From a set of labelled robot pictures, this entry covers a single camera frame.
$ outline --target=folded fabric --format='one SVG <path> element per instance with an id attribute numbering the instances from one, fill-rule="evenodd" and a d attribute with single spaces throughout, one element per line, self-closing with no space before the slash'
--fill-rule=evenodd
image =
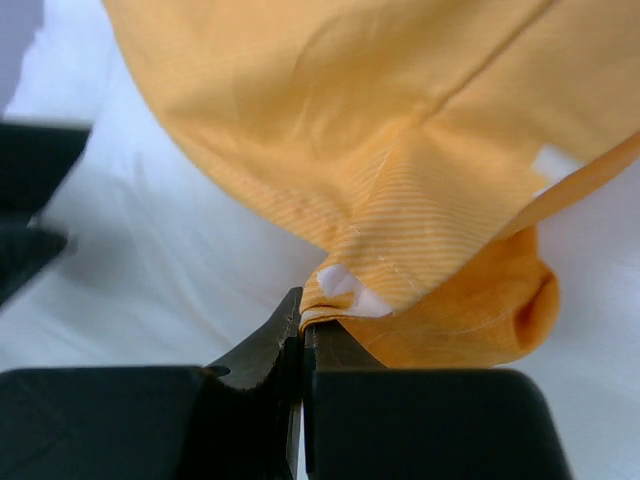
<path id="1" fill-rule="evenodd" d="M 329 252 L 305 286 L 306 321 L 341 319 L 389 366 L 490 365 L 544 339 L 557 287 L 532 225 L 632 160 L 583 168 L 534 203 L 549 179 L 532 163 L 549 144 L 589 162 L 638 129 L 640 4 L 106 5 L 189 158 Z M 336 268 L 364 290 L 328 292 Z M 354 310 L 365 293 L 378 308 Z M 347 318 L 363 311 L 389 317 Z M 453 342 L 461 332 L 473 335 Z"/>

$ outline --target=gray background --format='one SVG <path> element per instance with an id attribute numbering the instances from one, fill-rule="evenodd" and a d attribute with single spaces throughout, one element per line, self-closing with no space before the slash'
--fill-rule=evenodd
<path id="1" fill-rule="evenodd" d="M 25 50 L 42 25 L 44 0 L 0 0 L 0 112 L 13 96 Z"/>

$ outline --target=white sheet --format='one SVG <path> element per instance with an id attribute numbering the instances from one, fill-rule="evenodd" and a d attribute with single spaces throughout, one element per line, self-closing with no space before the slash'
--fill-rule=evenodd
<path id="1" fill-rule="evenodd" d="M 46 5 L 7 113 L 95 129 L 45 215 L 79 250 L 0 314 L 0 369 L 210 361 L 324 254 L 191 166 L 133 86 L 97 0 Z M 640 478 L 638 179 L 636 164 L 540 227 L 563 312 L 515 366 L 549 399 L 578 480 Z"/>

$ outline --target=black object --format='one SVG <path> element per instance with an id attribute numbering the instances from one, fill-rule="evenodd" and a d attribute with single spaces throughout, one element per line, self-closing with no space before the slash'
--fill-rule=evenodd
<path id="1" fill-rule="evenodd" d="M 87 136 L 0 125 L 0 306 L 63 250 L 29 222 Z M 301 337 L 301 294 L 208 367 L 0 374 L 0 480 L 293 480 L 302 397 L 313 480 L 570 478 L 528 379 L 387 370 L 337 323 Z"/>
<path id="2" fill-rule="evenodd" d="M 0 307 L 65 248 L 33 222 L 69 173 L 87 130 L 0 123 Z"/>

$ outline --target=orange cloth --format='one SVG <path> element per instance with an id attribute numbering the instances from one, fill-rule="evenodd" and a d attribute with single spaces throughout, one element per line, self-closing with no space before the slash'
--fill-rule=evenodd
<path id="1" fill-rule="evenodd" d="M 392 307 L 389 319 L 344 320 L 385 363 L 488 365 L 542 340 L 557 306 L 533 309 L 542 313 L 526 331 L 539 336 L 522 344 L 477 328 L 464 360 L 438 357 L 431 343 L 428 356 L 416 356 L 418 342 L 412 361 L 397 352 L 402 342 L 381 339 L 391 322 L 405 332 L 446 328 L 446 319 L 452 331 L 475 328 L 493 318 L 491 299 L 518 311 L 534 297 L 550 302 L 555 283 L 533 260 L 530 230 L 476 254 L 501 231 L 544 216 L 525 208 L 545 183 L 530 168 L 543 145 L 587 162 L 638 129 L 640 2 L 106 5 L 139 88 L 189 158 L 238 200 L 327 250 L 319 270 L 345 265 Z M 586 194 L 593 185 L 584 185 Z M 557 194 L 536 207 L 545 215 L 558 206 L 548 195 Z M 474 256 L 475 267 L 463 267 Z M 475 269 L 504 288 L 512 279 L 513 294 L 502 303 L 504 288 L 481 285 L 485 307 L 468 303 L 473 309 L 454 315 L 446 298 L 476 292 L 465 280 L 484 278 Z M 350 301 L 326 298 L 314 275 L 305 318 L 340 318 Z"/>

